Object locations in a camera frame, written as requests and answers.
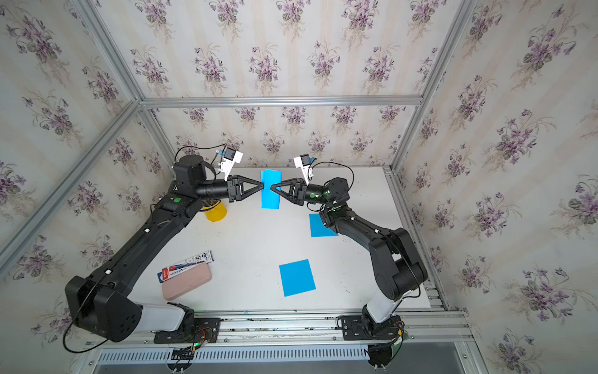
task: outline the black cable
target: black cable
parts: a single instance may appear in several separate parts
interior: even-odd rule
[[[380,232],[380,234],[382,236],[384,236],[390,242],[390,244],[392,244],[393,247],[395,247],[397,252],[401,253],[399,248],[392,242],[392,240],[388,237],[388,235],[384,235],[382,232]],[[419,287],[419,280],[417,280],[417,277],[415,276],[415,273],[413,272],[413,270],[411,270],[411,266],[409,266],[409,262],[407,262],[407,260],[405,260],[405,264],[407,265],[407,269],[409,269],[409,271],[411,272],[411,275],[413,275],[413,279],[415,279],[415,283],[417,283],[417,290],[419,291],[419,294],[417,296],[405,296],[405,297],[403,297],[403,299],[406,299],[408,297],[412,297],[412,298],[416,299],[422,295],[422,289],[421,289],[421,287]]]
[[[214,147],[208,147],[208,148],[200,148],[200,147],[196,147],[195,145],[185,145],[184,147],[181,147],[181,148],[179,148],[178,151],[176,151],[176,153],[175,153],[175,162],[176,162],[176,157],[179,155],[179,152],[181,151],[181,149],[184,149],[184,148],[195,148],[197,150],[213,150],[214,148],[218,148],[218,147],[222,147],[222,146],[226,147],[226,143],[220,144],[220,145],[215,145]]]
[[[310,162],[310,163],[309,163],[309,167],[307,168],[307,179],[308,179],[308,180],[312,180],[312,178],[313,178],[313,175],[312,175],[311,177],[309,176],[309,169],[311,169],[311,168],[312,168],[312,165],[313,165],[313,163],[314,163],[314,162],[315,162],[317,159],[318,159],[317,157],[314,157],[314,158],[313,158],[313,160],[312,160],[312,162]]]
[[[324,210],[324,204],[323,203],[320,203],[320,204],[322,204],[322,206],[320,206],[320,209],[318,209],[317,211],[311,209],[309,207],[310,204],[318,204],[318,203],[314,203],[314,202],[311,202],[311,201],[307,202],[307,209],[311,210],[312,212],[318,212],[318,213],[320,213],[321,211]]]
[[[72,349],[68,348],[66,346],[66,335],[69,333],[71,327],[73,326],[73,323],[75,322],[75,320],[77,319],[77,317],[79,317],[79,313],[81,313],[81,310],[83,309],[83,306],[85,306],[85,302],[87,301],[87,299],[89,299],[89,297],[91,296],[93,290],[96,289],[96,287],[100,284],[100,282],[102,282],[104,280],[104,278],[107,276],[108,274],[104,273],[104,276],[101,277],[101,279],[95,283],[95,285],[91,288],[91,290],[89,291],[89,293],[87,294],[87,296],[85,297],[85,299],[83,299],[83,303],[81,303],[81,306],[79,306],[79,310],[77,310],[77,313],[75,314],[75,316],[73,317],[73,319],[71,320],[71,323],[69,324],[69,327],[66,328],[65,332],[62,334],[62,346],[64,347],[64,349],[66,349],[68,352],[70,353],[85,353],[85,352],[89,352],[92,349],[95,349],[99,346],[101,346],[102,344],[104,344],[105,342],[108,341],[108,339],[106,339],[105,341],[91,347],[88,349],[85,349],[83,351],[73,351]]]
[[[353,172],[353,169],[351,169],[350,167],[348,167],[347,165],[343,165],[341,163],[338,162],[332,162],[332,161],[322,161],[322,162],[318,162],[317,164],[311,166],[310,167],[313,169],[315,168],[317,165],[320,165],[321,163],[333,163],[335,165],[339,165],[339,166],[344,166],[345,168],[351,170],[351,175],[353,176],[353,179],[351,180],[351,185],[349,186],[349,189],[347,190],[347,192],[349,192],[349,190],[351,189],[351,187],[353,187],[353,182],[355,182],[355,173]]]

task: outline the floral wallpaper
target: floral wallpaper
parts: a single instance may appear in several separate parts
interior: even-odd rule
[[[398,169],[491,373],[595,371],[596,14],[591,0],[478,2]]]
[[[418,94],[458,6],[458,0],[96,3],[147,97]],[[477,44],[500,14],[500,4],[480,11]]]
[[[65,284],[74,275],[89,274],[130,239],[149,216],[150,205],[168,188],[165,167],[149,135],[133,120],[41,229],[0,282],[0,313],[5,316],[1,329],[13,337],[3,348],[0,371],[22,371],[19,352],[27,346],[42,358],[25,365],[30,371],[71,372],[76,356],[61,344],[71,322]],[[2,196],[24,201],[28,181],[16,175],[12,165],[4,164],[2,170],[13,182]],[[67,344],[87,338],[96,337],[75,328]]]
[[[391,163],[413,110],[404,105],[183,108],[154,110],[154,115],[174,149],[226,143],[243,152],[243,166],[294,166],[292,159],[304,153],[319,161],[381,166]],[[214,152],[201,155],[211,159]]]
[[[69,1],[2,1],[0,27],[4,246],[121,111],[124,98]]]

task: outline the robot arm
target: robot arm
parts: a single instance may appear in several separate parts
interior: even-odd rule
[[[281,187],[289,187],[285,192]],[[294,178],[273,184],[271,190],[286,200],[303,205],[321,203],[324,226],[346,235],[370,252],[379,292],[364,308],[364,324],[375,335],[389,320],[402,298],[426,281],[428,273],[409,233],[403,228],[385,229],[364,220],[347,206],[349,186],[344,178],[334,178],[323,186]],[[392,254],[400,254],[395,261]]]
[[[66,300],[76,326],[113,342],[126,338],[142,315],[142,306],[127,296],[166,243],[205,205],[211,205],[204,202],[225,198],[239,201],[264,188],[263,183],[240,175],[227,175],[226,181],[206,181],[205,167],[213,170],[199,155],[182,157],[173,167],[176,180],[133,237],[87,278],[75,276],[67,283]],[[244,190],[244,183],[255,187]]]

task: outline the vent grille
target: vent grille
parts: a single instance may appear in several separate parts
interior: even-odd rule
[[[104,348],[99,365],[174,363],[177,348]],[[366,344],[201,347],[194,363],[369,360]]]

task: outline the yellow cup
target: yellow cup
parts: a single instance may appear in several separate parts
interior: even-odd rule
[[[206,218],[212,222],[217,222],[222,220],[226,216],[226,206],[224,206],[223,202],[218,202],[216,207],[210,209],[206,212]]]

